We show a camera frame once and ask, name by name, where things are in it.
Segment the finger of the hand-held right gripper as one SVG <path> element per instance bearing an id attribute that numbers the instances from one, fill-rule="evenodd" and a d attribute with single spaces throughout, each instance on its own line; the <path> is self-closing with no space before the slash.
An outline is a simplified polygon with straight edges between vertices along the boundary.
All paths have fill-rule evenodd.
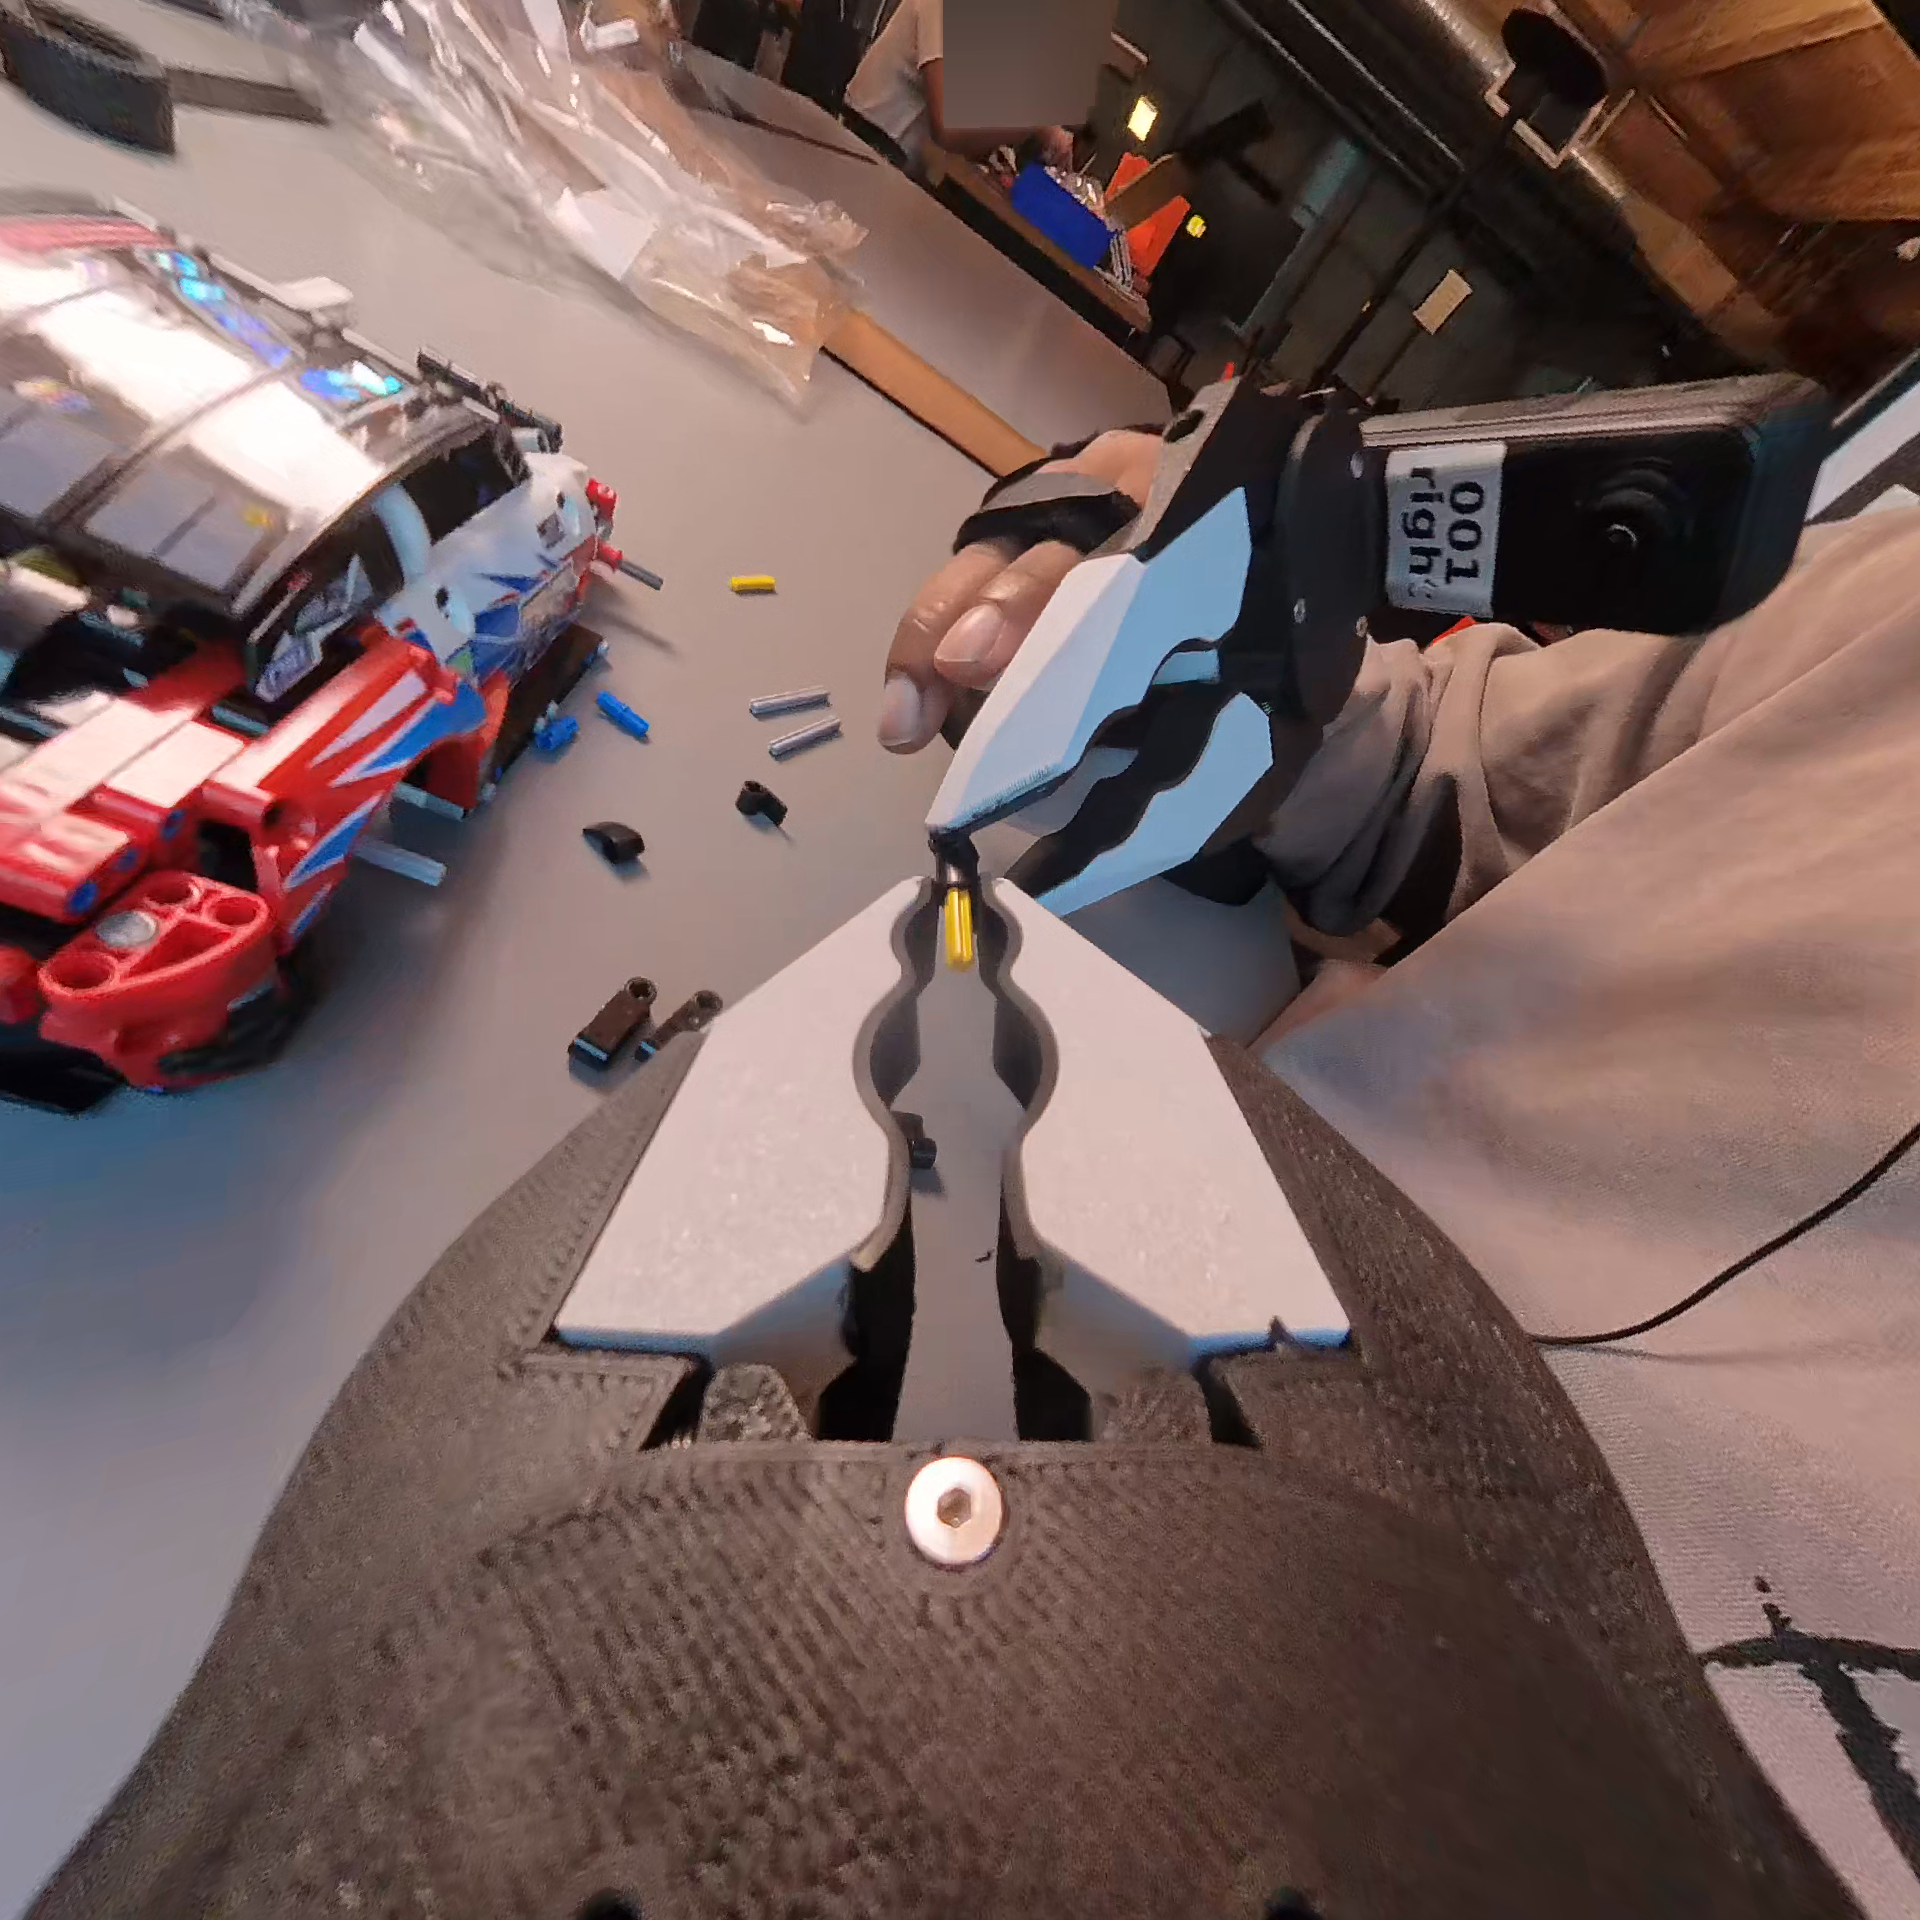
<path id="1" fill-rule="evenodd" d="M 1068 915 L 1174 872 L 1275 765 L 1273 723 L 1245 694 L 1156 694 L 1017 822 L 1042 830 L 1007 883 Z"/>
<path id="2" fill-rule="evenodd" d="M 927 833 L 984 830 L 1073 775 L 1169 657 L 1234 628 L 1253 550 L 1245 495 L 1229 492 L 1152 555 L 1080 563 L 953 751 Z"/>

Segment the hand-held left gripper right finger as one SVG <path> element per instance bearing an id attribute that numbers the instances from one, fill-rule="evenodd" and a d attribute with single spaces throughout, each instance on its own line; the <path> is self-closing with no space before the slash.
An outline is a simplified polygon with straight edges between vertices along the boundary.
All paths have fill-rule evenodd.
<path id="1" fill-rule="evenodd" d="M 1344 1348 L 1350 1316 L 1200 1024 L 1001 878 L 984 887 L 978 974 L 1019 1107 L 998 1255 L 1017 1359 L 1121 1392 Z"/>

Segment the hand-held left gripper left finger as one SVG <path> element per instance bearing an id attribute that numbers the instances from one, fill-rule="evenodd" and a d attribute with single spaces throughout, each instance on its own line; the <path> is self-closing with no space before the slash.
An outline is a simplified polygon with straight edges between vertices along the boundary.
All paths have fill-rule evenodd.
<path id="1" fill-rule="evenodd" d="M 701 1035 L 555 1318 L 575 1352 L 846 1370 L 907 1220 L 931 885 L 902 881 Z"/>

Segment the lego race car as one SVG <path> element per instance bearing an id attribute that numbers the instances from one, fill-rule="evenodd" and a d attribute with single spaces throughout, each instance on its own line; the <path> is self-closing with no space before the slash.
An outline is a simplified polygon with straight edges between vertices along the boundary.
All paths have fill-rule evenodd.
<path id="1" fill-rule="evenodd" d="M 562 425 L 143 212 L 2 213 L 2 1094 L 272 1060 L 397 799 L 462 820 L 658 585 Z"/>

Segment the person's right forearm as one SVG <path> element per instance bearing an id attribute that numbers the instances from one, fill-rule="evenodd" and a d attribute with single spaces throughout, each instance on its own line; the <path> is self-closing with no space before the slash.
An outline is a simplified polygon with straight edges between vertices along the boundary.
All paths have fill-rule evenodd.
<path id="1" fill-rule="evenodd" d="M 1328 936 L 1407 954 L 1610 804 L 1657 885 L 1786 851 L 1856 804 L 1916 797 L 1916 507 L 1812 527 L 1762 605 L 1683 643 L 1558 645 L 1473 624 L 1370 643 L 1306 772 L 1254 833 Z"/>

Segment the black rubber lego tire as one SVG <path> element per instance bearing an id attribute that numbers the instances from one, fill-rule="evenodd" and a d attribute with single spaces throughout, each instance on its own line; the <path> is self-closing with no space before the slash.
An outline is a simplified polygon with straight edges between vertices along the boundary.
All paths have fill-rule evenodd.
<path id="1" fill-rule="evenodd" d="M 30 103 L 78 132 L 153 158 L 178 153 L 166 70 L 70 8 L 5 2 L 2 68 Z"/>

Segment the blue plastic crate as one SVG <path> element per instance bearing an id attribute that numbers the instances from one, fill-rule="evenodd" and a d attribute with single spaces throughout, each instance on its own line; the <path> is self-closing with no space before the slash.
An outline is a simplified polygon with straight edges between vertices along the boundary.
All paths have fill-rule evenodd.
<path id="1" fill-rule="evenodd" d="M 1013 213 L 1080 267 L 1102 274 L 1113 261 L 1115 230 L 1097 201 L 1089 201 L 1080 186 L 1028 161 L 1010 181 L 1007 201 Z"/>

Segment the person's torso in beige hoodie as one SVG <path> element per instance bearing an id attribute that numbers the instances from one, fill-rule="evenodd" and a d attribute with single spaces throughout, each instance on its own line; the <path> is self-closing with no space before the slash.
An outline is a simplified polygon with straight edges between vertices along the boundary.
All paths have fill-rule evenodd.
<path id="1" fill-rule="evenodd" d="M 1916 797 L 1657 885 L 1596 820 L 1265 1057 L 1532 1334 L 1865 1916 L 1916 1916 Z"/>

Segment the clear plastic bag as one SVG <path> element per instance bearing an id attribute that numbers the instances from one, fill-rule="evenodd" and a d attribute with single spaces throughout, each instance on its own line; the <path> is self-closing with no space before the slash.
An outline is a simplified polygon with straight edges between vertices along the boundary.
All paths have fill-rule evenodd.
<path id="1" fill-rule="evenodd" d="M 863 230 L 776 181 L 668 6 L 255 6 L 355 160 L 525 282 L 701 343 L 804 411 Z"/>

